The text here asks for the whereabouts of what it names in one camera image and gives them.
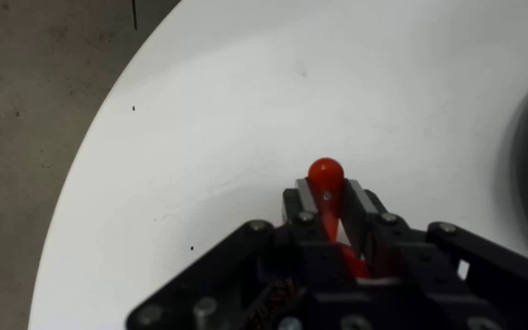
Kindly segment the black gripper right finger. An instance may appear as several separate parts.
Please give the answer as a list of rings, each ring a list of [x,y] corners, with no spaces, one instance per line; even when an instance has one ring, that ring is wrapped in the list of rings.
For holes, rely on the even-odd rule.
[[[365,246],[381,227],[409,229],[399,214],[390,213],[372,191],[363,189],[355,180],[344,181],[341,224],[352,246]]]

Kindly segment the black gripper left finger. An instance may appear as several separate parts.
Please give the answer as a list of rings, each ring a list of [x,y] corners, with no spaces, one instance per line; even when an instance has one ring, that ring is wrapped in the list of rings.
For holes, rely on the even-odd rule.
[[[326,231],[311,189],[304,178],[282,192],[284,224],[299,244],[326,244]]]

